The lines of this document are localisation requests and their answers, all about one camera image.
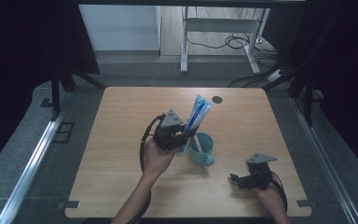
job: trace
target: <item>black cable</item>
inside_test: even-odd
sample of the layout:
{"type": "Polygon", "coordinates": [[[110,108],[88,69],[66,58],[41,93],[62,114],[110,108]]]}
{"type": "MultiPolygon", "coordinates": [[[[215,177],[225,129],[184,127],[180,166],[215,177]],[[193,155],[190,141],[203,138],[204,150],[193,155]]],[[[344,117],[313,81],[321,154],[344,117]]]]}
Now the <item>black cable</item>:
{"type": "Polygon", "coordinates": [[[286,197],[286,194],[284,193],[282,181],[277,174],[275,174],[274,172],[272,172],[272,173],[277,176],[277,178],[279,180],[279,184],[273,178],[271,178],[270,182],[278,189],[279,194],[281,195],[281,198],[283,201],[284,210],[287,212],[287,197],[286,197]]]}
{"type": "MultiPolygon", "coordinates": [[[[309,42],[314,39],[314,37],[318,34],[318,32],[323,28],[323,23],[321,22],[320,25],[314,27],[314,29],[312,29],[312,31],[310,32],[310,34],[305,38],[304,41],[302,41],[301,45],[299,47],[297,47],[296,49],[293,49],[288,55],[282,56],[279,51],[277,50],[270,50],[270,49],[259,49],[255,46],[254,50],[255,50],[255,54],[257,54],[258,56],[262,56],[262,57],[269,57],[270,59],[276,59],[278,62],[277,64],[286,64],[286,65],[290,65],[290,62],[293,61],[295,58],[301,56],[301,52],[302,50],[309,44],[309,42]]],[[[298,72],[299,70],[301,70],[304,66],[305,66],[306,62],[302,62],[300,65],[297,65],[296,68],[291,69],[291,71],[286,72],[286,74],[284,76],[279,77],[277,80],[267,84],[265,87],[263,87],[263,89],[269,90],[270,88],[273,88],[274,86],[277,85],[278,81],[282,82],[285,80],[290,79],[291,77],[293,77],[296,72],[298,72]]],[[[267,76],[254,76],[254,77],[243,77],[243,78],[238,78],[233,80],[232,82],[229,83],[229,87],[235,83],[235,82],[239,82],[241,80],[246,80],[246,79],[250,79],[245,85],[243,85],[243,87],[247,87],[250,84],[261,82],[261,80],[259,79],[260,77],[267,77],[267,76]]]]}
{"type": "Polygon", "coordinates": [[[185,14],[183,13],[183,7],[182,7],[182,24],[185,22],[185,14]]]}
{"type": "Polygon", "coordinates": [[[266,60],[266,59],[278,60],[278,59],[269,58],[269,57],[267,57],[267,58],[257,58],[257,63],[258,63],[260,66],[263,66],[263,67],[265,67],[265,68],[271,68],[272,66],[267,66],[267,65],[261,63],[261,60],[266,60]]]}
{"type": "Polygon", "coordinates": [[[234,12],[231,14],[231,18],[234,17],[234,14],[235,14],[238,10],[239,10],[239,8],[237,7],[237,8],[234,10],[234,12]]]}
{"type": "Polygon", "coordinates": [[[246,19],[246,17],[248,16],[248,10],[249,10],[249,8],[247,7],[247,8],[246,8],[246,11],[245,11],[245,19],[246,19]]]}
{"type": "Polygon", "coordinates": [[[242,88],[244,87],[249,87],[251,84],[254,84],[256,82],[261,82],[265,77],[268,77],[270,76],[272,73],[274,73],[279,67],[281,66],[281,64],[279,62],[277,62],[273,67],[271,67],[267,72],[265,73],[262,73],[262,74],[259,74],[259,75],[255,75],[255,76],[252,76],[252,77],[241,77],[241,78],[237,78],[235,79],[234,81],[231,81],[229,84],[228,84],[228,88],[231,87],[232,84],[236,83],[236,82],[239,82],[239,81],[243,81],[243,80],[247,80],[248,81],[243,85],[241,86],[242,88]]]}
{"type": "Polygon", "coordinates": [[[224,45],[221,45],[221,46],[209,46],[209,45],[205,45],[205,44],[201,44],[201,43],[196,43],[196,42],[192,42],[191,40],[187,39],[187,41],[190,43],[190,44],[193,44],[193,45],[200,45],[200,46],[203,46],[203,47],[206,47],[206,48],[210,48],[210,49],[221,49],[225,46],[229,46],[230,48],[232,49],[242,49],[245,45],[247,45],[249,43],[248,39],[244,38],[244,37],[241,37],[241,36],[235,36],[234,33],[232,33],[231,35],[229,35],[228,37],[226,37],[225,39],[225,44],[224,45]],[[236,41],[237,43],[239,43],[240,45],[238,47],[235,47],[231,44],[231,41],[236,41]]]}
{"type": "Polygon", "coordinates": [[[240,12],[240,15],[238,16],[238,19],[241,18],[242,12],[243,12],[243,7],[241,8],[241,12],[240,12]]]}
{"type": "MultiPolygon", "coordinates": [[[[160,116],[157,116],[155,117],[152,122],[150,123],[149,126],[147,126],[146,130],[145,130],[145,133],[144,133],[144,136],[142,136],[142,140],[141,140],[141,146],[139,148],[139,162],[141,164],[141,170],[142,170],[142,173],[144,172],[144,169],[145,169],[145,161],[144,161],[144,156],[145,156],[145,143],[146,143],[146,139],[150,134],[150,131],[153,127],[153,125],[156,123],[157,120],[163,120],[165,117],[165,115],[160,115],[160,116]]],[[[146,212],[147,208],[149,207],[150,205],[150,202],[151,202],[151,198],[152,198],[152,191],[150,190],[149,192],[149,196],[147,197],[146,199],[146,203],[144,205],[144,207],[142,208],[142,210],[131,220],[128,222],[128,224],[134,224],[136,223],[143,215],[144,213],[146,212]]]]}
{"type": "MultiPolygon", "coordinates": [[[[257,10],[257,7],[255,8],[255,11],[257,10]]],[[[254,11],[254,16],[252,17],[252,19],[254,19],[255,18],[255,11],[254,11]]]]}
{"type": "Polygon", "coordinates": [[[208,7],[206,7],[205,10],[206,10],[206,13],[208,13],[209,18],[211,18],[211,14],[209,14],[208,7]]]}

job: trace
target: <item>gray floor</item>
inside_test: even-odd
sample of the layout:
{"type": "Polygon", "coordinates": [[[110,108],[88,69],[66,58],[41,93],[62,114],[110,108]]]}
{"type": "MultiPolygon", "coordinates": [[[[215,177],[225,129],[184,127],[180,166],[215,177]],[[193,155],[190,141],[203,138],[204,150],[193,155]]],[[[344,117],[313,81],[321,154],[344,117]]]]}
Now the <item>gray floor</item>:
{"type": "MultiPolygon", "coordinates": [[[[250,66],[243,57],[192,57],[188,74],[182,75],[178,57],[127,55],[123,59],[107,53],[97,55],[102,74],[94,77],[108,86],[227,87],[232,80],[251,74],[250,66]]],[[[76,84],[78,87],[71,94],[68,111],[62,121],[74,125],[72,135],[67,143],[54,143],[48,149],[14,223],[99,223],[98,220],[68,218],[59,207],[69,197],[103,95],[103,91],[77,77],[76,84]]],[[[298,224],[348,223],[310,140],[305,135],[292,101],[287,96],[285,90],[288,85],[283,83],[268,91],[268,98],[312,205],[309,217],[293,217],[293,221],[298,224]]],[[[40,107],[45,98],[50,98],[48,83],[34,90],[32,105],[0,155],[0,213],[48,124],[51,108],[40,107]]],[[[358,160],[316,103],[313,105],[312,120],[315,132],[358,209],[358,160]]],[[[57,140],[65,137],[65,134],[56,135],[57,140]]],[[[239,218],[186,220],[186,223],[222,221],[255,222],[239,218]]]]}

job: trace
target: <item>table top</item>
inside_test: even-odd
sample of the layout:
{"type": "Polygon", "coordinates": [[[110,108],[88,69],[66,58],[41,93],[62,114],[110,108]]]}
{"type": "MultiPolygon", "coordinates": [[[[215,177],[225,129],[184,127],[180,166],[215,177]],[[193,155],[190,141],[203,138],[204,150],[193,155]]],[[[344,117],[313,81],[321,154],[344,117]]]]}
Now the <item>table top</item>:
{"type": "Polygon", "coordinates": [[[261,89],[111,87],[104,92],[69,201],[68,217],[113,217],[134,190],[142,172],[139,146],[153,118],[172,108],[186,120],[197,94],[213,104],[199,132],[214,140],[215,163],[195,165],[188,152],[174,158],[152,189],[144,217],[265,217],[255,194],[239,189],[229,174],[249,175],[246,159],[256,152],[278,158],[269,167],[281,178],[288,215],[308,216],[310,207],[283,141],[269,100],[261,89]]]}

